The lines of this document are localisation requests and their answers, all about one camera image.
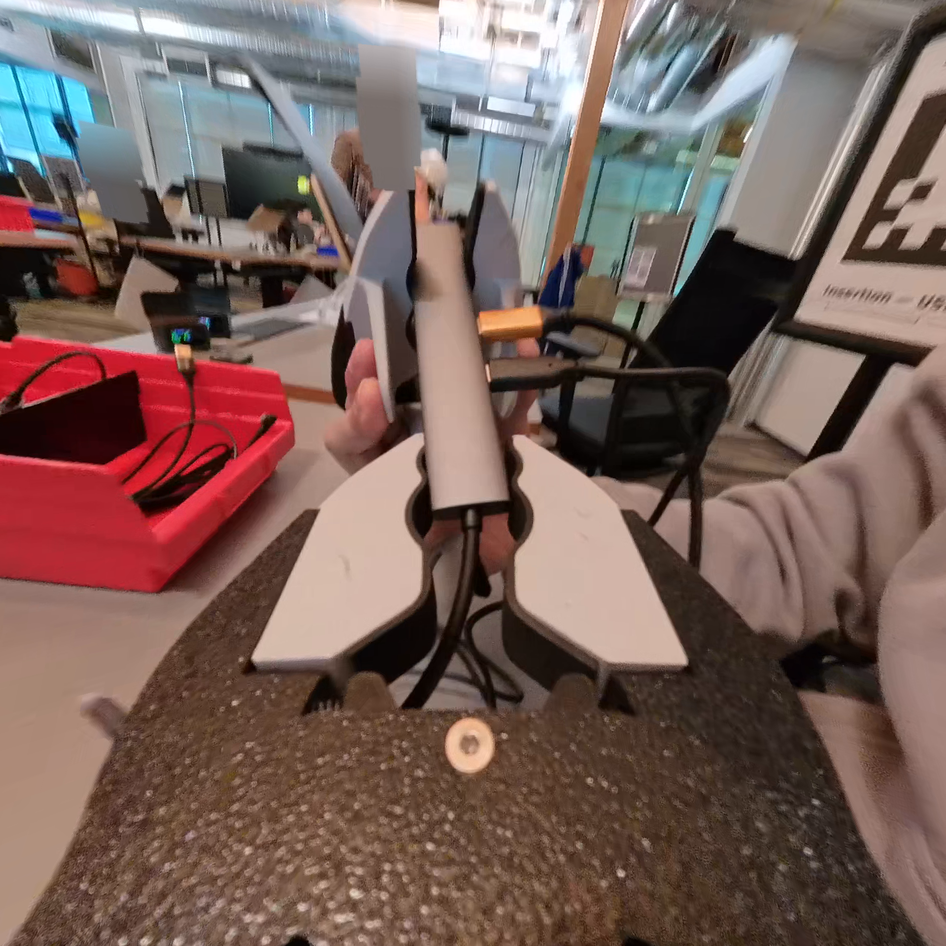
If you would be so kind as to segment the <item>black card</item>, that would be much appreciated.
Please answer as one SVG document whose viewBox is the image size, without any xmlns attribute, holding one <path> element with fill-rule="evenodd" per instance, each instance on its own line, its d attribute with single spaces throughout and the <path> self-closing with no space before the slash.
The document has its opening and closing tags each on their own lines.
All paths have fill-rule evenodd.
<svg viewBox="0 0 946 946">
<path fill-rule="evenodd" d="M 1 454 L 105 466 L 144 444 L 135 371 L 14 408 L 1 417 Z"/>
</svg>

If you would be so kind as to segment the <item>black monitor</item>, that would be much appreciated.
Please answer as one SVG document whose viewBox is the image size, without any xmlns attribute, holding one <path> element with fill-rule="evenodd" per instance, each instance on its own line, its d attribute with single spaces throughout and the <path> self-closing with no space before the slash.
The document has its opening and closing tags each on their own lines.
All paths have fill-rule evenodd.
<svg viewBox="0 0 946 946">
<path fill-rule="evenodd" d="M 230 219 L 249 220 L 260 206 L 318 210 L 310 165 L 301 155 L 222 148 L 221 158 Z"/>
</svg>

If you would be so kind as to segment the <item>person's right forearm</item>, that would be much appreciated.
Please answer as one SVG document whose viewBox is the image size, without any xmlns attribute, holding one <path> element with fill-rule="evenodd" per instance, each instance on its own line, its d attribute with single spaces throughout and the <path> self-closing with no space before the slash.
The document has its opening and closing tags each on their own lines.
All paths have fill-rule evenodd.
<svg viewBox="0 0 946 946">
<path fill-rule="evenodd" d="M 944 944 L 944 345 L 841 450 L 705 501 L 699 570 L 758 633 L 876 658 L 881 706 L 802 702 L 883 880 Z"/>
</svg>

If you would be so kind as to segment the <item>white sign with black pattern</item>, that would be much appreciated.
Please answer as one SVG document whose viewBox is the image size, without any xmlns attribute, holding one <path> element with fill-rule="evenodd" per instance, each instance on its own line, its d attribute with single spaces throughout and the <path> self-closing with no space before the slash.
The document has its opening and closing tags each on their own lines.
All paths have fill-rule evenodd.
<svg viewBox="0 0 946 946">
<path fill-rule="evenodd" d="M 905 30 L 774 333 L 862 357 L 807 459 L 839 450 L 890 369 L 944 343 L 945 6 Z"/>
</svg>

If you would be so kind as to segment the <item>black chair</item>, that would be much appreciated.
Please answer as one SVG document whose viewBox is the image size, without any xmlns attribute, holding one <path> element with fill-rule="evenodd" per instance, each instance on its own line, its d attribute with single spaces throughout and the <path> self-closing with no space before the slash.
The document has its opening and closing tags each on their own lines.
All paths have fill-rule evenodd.
<svg viewBox="0 0 946 946">
<path fill-rule="evenodd" d="M 728 377 L 789 288 L 795 262 L 717 230 L 647 337 L 577 310 L 556 313 L 544 354 L 591 363 L 608 381 L 604 395 L 567 382 L 538 400 L 541 423 L 564 458 L 591 475 L 643 479 L 673 470 L 649 514 L 656 526 L 687 488 L 691 515 L 685 552 L 700 565 L 705 456 L 729 403 Z"/>
</svg>

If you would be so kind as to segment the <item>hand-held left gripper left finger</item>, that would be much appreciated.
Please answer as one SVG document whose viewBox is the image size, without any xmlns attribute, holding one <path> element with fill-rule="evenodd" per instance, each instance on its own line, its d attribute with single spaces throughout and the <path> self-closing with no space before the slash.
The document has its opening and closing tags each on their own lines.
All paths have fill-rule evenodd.
<svg viewBox="0 0 946 946">
<path fill-rule="evenodd" d="M 393 683 L 437 636 L 432 566 L 415 525 L 421 434 L 351 475 L 322 504 L 255 646 L 259 672 Z"/>
</svg>

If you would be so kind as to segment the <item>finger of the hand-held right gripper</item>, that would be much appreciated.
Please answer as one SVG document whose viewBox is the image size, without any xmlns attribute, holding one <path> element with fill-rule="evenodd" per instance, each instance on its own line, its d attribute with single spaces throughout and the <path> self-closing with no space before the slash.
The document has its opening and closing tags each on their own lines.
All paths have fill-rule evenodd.
<svg viewBox="0 0 946 946">
<path fill-rule="evenodd" d="M 417 356 L 408 333 L 408 275 L 414 258 L 411 207 L 409 192 L 386 192 L 378 199 L 341 290 L 341 372 L 346 372 L 356 343 L 372 340 L 390 423 L 402 404 L 417 398 Z"/>
<path fill-rule="evenodd" d="M 465 227 L 465 267 L 474 316 L 524 301 L 512 218 L 494 182 L 477 183 Z"/>
</svg>

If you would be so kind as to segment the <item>grey USB hub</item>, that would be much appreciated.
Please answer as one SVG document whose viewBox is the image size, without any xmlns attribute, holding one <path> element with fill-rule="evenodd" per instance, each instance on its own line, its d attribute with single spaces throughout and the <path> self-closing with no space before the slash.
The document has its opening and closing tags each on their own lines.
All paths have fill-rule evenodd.
<svg viewBox="0 0 946 946">
<path fill-rule="evenodd" d="M 464 242 L 450 222 L 415 225 L 413 315 L 432 514 L 494 514 L 510 501 Z"/>
</svg>

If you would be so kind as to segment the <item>wooden pillar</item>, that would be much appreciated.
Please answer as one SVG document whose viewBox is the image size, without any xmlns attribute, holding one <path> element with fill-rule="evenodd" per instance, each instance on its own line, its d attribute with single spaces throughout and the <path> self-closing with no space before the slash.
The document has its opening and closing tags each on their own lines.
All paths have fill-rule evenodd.
<svg viewBox="0 0 946 946">
<path fill-rule="evenodd" d="M 582 95 L 575 116 L 574 133 L 540 284 L 548 278 L 559 255 L 563 254 L 574 239 L 621 41 L 621 30 L 630 6 L 629 1 L 602 1 L 597 7 Z"/>
</svg>

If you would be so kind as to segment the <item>person's right hand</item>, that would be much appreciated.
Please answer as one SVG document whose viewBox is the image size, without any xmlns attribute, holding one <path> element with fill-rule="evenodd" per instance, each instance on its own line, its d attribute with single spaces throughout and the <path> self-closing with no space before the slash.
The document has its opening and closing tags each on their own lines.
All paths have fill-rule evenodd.
<svg viewBox="0 0 946 946">
<path fill-rule="evenodd" d="M 325 449 L 347 474 L 368 466 L 411 436 L 403 419 L 386 415 L 373 342 L 358 341 L 345 371 L 346 405 L 325 429 Z"/>
</svg>

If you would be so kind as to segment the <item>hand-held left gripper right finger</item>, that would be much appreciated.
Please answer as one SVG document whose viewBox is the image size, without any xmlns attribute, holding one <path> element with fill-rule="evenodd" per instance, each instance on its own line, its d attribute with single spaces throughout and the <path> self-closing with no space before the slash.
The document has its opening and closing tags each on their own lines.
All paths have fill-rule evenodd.
<svg viewBox="0 0 946 946">
<path fill-rule="evenodd" d="M 529 437 L 507 454 L 514 550 L 503 573 L 503 649 L 550 692 L 563 676 L 605 692 L 619 675 L 689 666 L 618 503 Z"/>
</svg>

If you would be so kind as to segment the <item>red plastic bin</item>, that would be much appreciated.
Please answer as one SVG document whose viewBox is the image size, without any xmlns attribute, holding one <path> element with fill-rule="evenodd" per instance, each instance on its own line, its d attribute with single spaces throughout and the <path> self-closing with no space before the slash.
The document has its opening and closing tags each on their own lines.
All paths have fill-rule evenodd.
<svg viewBox="0 0 946 946">
<path fill-rule="evenodd" d="M 69 351 L 27 391 L 48 401 L 101 382 L 98 361 L 113 382 L 131 373 L 133 403 L 145 437 L 105 465 L 2 455 L 2 577 L 63 585 L 158 592 L 243 507 L 294 446 L 287 395 L 277 372 L 196 361 L 198 424 L 181 465 L 196 468 L 234 447 L 235 458 L 176 507 L 143 511 L 133 493 L 154 479 L 185 431 L 166 443 L 144 470 L 129 471 L 173 428 L 189 418 L 187 384 L 172 356 L 134 353 L 46 338 L 2 342 L 2 396 L 42 364 Z"/>
</svg>

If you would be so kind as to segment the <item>thick braided cable gold plug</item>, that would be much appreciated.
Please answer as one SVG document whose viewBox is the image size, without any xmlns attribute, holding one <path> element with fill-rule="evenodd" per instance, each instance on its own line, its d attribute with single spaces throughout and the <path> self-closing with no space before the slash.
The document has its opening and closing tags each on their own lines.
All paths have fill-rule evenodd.
<svg viewBox="0 0 946 946">
<path fill-rule="evenodd" d="M 546 338 L 576 327 L 622 339 L 634 349 L 645 349 L 647 341 L 637 332 L 612 322 L 575 314 L 571 310 L 555 310 L 538 305 L 501 310 L 485 310 L 477 316 L 477 330 L 483 341 L 516 341 L 524 338 Z"/>
</svg>

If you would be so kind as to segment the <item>black device with display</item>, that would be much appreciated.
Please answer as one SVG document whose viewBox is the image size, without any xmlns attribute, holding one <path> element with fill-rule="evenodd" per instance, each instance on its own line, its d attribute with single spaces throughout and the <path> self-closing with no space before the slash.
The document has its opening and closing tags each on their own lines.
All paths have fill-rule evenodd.
<svg viewBox="0 0 946 946">
<path fill-rule="evenodd" d="M 216 339 L 232 336 L 230 297 L 223 288 L 150 291 L 140 301 L 159 354 L 171 355 L 177 345 L 208 351 Z"/>
</svg>

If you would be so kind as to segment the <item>long wooden table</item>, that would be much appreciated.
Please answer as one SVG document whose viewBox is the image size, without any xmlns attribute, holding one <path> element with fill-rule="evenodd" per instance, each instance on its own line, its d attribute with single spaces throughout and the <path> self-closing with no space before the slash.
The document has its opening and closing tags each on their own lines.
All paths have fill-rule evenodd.
<svg viewBox="0 0 946 946">
<path fill-rule="evenodd" d="M 122 236 L 114 247 L 140 255 L 172 274 L 192 280 L 200 273 L 217 273 L 223 277 L 241 274 L 254 278 L 259 286 L 263 308 L 275 308 L 286 300 L 285 284 L 291 277 L 313 276 L 329 291 L 336 288 L 343 276 L 337 255 L 265 254 L 248 247 L 214 246 L 169 238 Z"/>
</svg>

